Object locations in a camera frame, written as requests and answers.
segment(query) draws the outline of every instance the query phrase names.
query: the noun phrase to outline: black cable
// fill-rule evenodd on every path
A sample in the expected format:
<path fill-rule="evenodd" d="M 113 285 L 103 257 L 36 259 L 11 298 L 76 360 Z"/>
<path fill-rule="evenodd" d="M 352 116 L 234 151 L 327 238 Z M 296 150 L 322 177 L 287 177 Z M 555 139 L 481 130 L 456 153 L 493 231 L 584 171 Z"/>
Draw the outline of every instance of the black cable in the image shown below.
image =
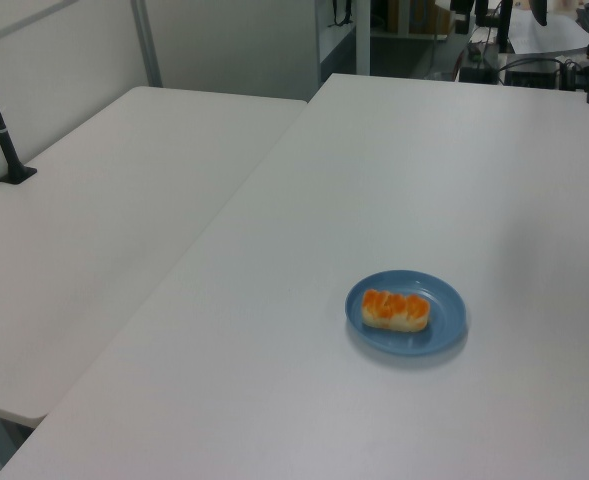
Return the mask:
<path fill-rule="evenodd" d="M 332 25 L 328 25 L 328 27 L 342 27 L 343 25 L 348 25 L 352 22 L 352 0 L 346 0 L 345 2 L 345 18 L 341 23 L 338 23 L 336 20 L 336 12 L 338 9 L 336 0 L 332 0 L 332 7 L 334 9 L 334 23 Z"/>
<path fill-rule="evenodd" d="M 490 15 L 490 19 L 493 19 L 496 16 L 496 12 L 498 12 L 498 9 L 501 8 L 501 5 L 503 4 L 503 0 L 501 0 L 500 2 L 498 2 L 498 5 L 496 6 L 496 8 L 494 9 L 494 11 L 492 12 L 492 15 Z M 492 22 L 490 22 L 490 26 L 487 29 L 487 38 L 485 39 L 485 47 L 483 47 L 483 64 L 485 65 L 485 52 L 487 51 L 487 45 L 490 43 L 490 35 L 492 34 Z M 478 63 L 478 65 L 476 66 L 476 68 L 481 68 L 481 62 Z"/>
<path fill-rule="evenodd" d="M 530 63 L 536 63 L 536 62 L 556 62 L 558 63 L 561 67 L 564 67 L 565 64 L 563 62 L 561 62 L 560 60 L 556 59 L 556 58 L 546 58 L 546 57 L 530 57 L 530 58 L 521 58 L 519 60 L 514 60 L 513 62 L 508 63 L 507 65 L 499 68 L 496 73 L 500 73 L 503 70 L 508 70 L 512 67 L 520 67 L 521 65 L 528 65 Z"/>
<path fill-rule="evenodd" d="M 456 59 L 456 63 L 454 64 L 454 70 L 452 71 L 452 81 L 456 80 L 456 76 L 458 75 L 458 72 L 461 69 L 461 64 L 463 63 L 463 55 L 465 55 L 465 50 L 463 50 Z"/>
<path fill-rule="evenodd" d="M 576 63 L 574 60 L 572 60 L 571 58 L 568 58 L 567 60 L 565 60 L 565 66 L 566 67 L 571 67 L 571 66 L 575 66 L 578 71 L 580 72 L 581 70 L 583 70 L 583 67 L 581 66 L 580 63 Z"/>

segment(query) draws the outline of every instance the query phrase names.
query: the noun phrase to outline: white table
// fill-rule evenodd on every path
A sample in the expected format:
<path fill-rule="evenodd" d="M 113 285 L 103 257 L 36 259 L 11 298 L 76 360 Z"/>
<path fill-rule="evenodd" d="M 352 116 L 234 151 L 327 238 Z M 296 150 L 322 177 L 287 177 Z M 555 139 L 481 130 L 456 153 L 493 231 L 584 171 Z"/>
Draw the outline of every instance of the white table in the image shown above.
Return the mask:
<path fill-rule="evenodd" d="M 466 342 L 355 336 L 349 289 L 395 268 L 460 292 Z M 331 77 L 14 478 L 589 478 L 589 105 Z"/>
<path fill-rule="evenodd" d="M 0 184 L 0 417 L 49 413 L 304 106 L 137 88 Z"/>

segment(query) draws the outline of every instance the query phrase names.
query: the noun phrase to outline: orange topping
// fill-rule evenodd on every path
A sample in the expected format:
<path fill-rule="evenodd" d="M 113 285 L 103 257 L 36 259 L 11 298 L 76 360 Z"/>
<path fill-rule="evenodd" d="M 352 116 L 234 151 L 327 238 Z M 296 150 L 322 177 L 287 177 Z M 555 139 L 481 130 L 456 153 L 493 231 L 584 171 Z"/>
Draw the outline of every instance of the orange topping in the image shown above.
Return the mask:
<path fill-rule="evenodd" d="M 387 298 L 387 305 L 390 307 L 392 315 L 398 315 L 405 312 L 407 301 L 400 293 L 396 295 L 392 294 Z"/>
<path fill-rule="evenodd" d="M 376 290 L 367 290 L 365 295 L 363 295 L 363 308 L 369 309 L 371 306 L 373 306 L 378 293 L 379 292 Z"/>
<path fill-rule="evenodd" d="M 376 312 L 377 317 L 392 318 L 392 309 L 387 304 L 387 299 L 389 296 L 390 292 L 378 292 L 373 305 L 373 311 Z"/>
<path fill-rule="evenodd" d="M 418 295 L 407 297 L 407 312 L 410 318 L 420 318 L 430 311 L 430 303 Z"/>

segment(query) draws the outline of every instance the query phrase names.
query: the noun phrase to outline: table leg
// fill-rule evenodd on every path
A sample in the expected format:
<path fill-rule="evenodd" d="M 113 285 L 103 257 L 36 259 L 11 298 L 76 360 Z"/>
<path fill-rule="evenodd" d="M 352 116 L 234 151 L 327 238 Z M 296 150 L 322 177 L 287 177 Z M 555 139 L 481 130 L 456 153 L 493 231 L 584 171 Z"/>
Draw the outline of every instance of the table leg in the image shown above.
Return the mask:
<path fill-rule="evenodd" d="M 356 0 L 356 74 L 370 74 L 371 0 Z"/>

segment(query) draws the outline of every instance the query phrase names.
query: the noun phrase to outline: floor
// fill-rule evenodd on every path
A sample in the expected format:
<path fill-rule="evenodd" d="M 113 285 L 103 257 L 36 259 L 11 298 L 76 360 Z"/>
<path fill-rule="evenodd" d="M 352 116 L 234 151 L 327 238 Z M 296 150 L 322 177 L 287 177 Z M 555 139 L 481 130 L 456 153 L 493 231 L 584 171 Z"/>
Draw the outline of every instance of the floor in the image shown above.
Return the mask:
<path fill-rule="evenodd" d="M 446 40 L 436 43 L 433 40 L 372 37 L 370 73 L 380 77 L 449 79 L 469 37 L 470 34 L 451 33 Z M 332 71 L 355 74 L 355 48 L 346 49 L 343 58 L 335 63 Z"/>

